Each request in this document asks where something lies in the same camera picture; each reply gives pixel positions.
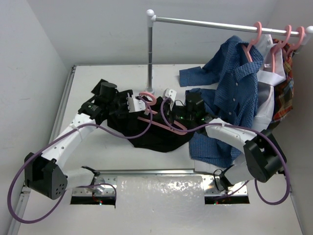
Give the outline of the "pink hanger holding white shirt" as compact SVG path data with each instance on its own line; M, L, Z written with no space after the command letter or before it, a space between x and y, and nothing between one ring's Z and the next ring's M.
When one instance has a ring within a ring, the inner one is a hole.
M154 106L154 105L156 105L156 103L157 103L157 98L156 98L152 93L149 93L149 92L140 92L140 93L139 93L139 96L140 96L140 97L144 97L144 96L147 97L147 99L148 99L147 103L148 103L150 106ZM148 119L143 118L143 117L138 117L137 119L140 120L140 121L146 122L146 123L149 122ZM178 134L178 135L185 135L184 132L178 132L178 131L176 131L176 130L174 130L174 129L171 129L169 126L164 125L164 124L161 124L161 123L156 122L156 121L152 121L152 125L157 126L157 127L160 127L160 128L162 128L162 129L165 129L165 130L167 130L167 131L173 132L173 133ZM186 128L184 125L182 125L181 123L179 123L179 122L177 122L177 121L174 121L174 125L176 126L177 129L187 130L187 128Z

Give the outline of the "black shirt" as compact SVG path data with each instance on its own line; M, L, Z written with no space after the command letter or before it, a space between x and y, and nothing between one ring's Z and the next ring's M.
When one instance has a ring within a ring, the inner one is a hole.
M101 79L91 91L94 94L95 104L101 106L101 101L108 101L110 104L118 91L116 88L117 86L115 84ZM151 106L151 108L153 121L164 124L161 113L159 113L161 102L162 98L158 97L156 105ZM143 112L129 113L129 117L126 119L116 119L108 115L107 125L109 128L112 128L126 137L140 135L138 138L129 139L129 142L134 147L150 149L162 153L176 150L189 142L194 135L193 132L185 133L185 135L178 135L152 124L149 129L146 129L149 122L146 123L140 121L137 119L138 117L144 117L150 121L149 114Z

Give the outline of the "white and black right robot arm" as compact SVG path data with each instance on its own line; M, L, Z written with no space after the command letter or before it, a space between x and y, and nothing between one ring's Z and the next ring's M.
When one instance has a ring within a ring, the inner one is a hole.
M256 130L231 125L209 114L198 93L189 93L185 105L176 106L176 91L163 93L161 116L170 129L179 133L198 132L222 141L239 150L241 164L232 164L218 175L216 187L228 190L238 182L254 180L267 182L279 170L287 169L287 160L270 130Z

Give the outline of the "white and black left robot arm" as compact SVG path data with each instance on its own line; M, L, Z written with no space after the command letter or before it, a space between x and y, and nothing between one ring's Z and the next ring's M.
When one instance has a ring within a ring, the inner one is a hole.
M24 169L25 184L36 192L55 200L67 189L90 186L99 172L82 166L65 172L66 161L80 143L109 116L127 115L144 111L146 105L132 90L119 92L113 83L100 81L92 90L93 96L85 101L70 125L37 156L29 154L30 163Z

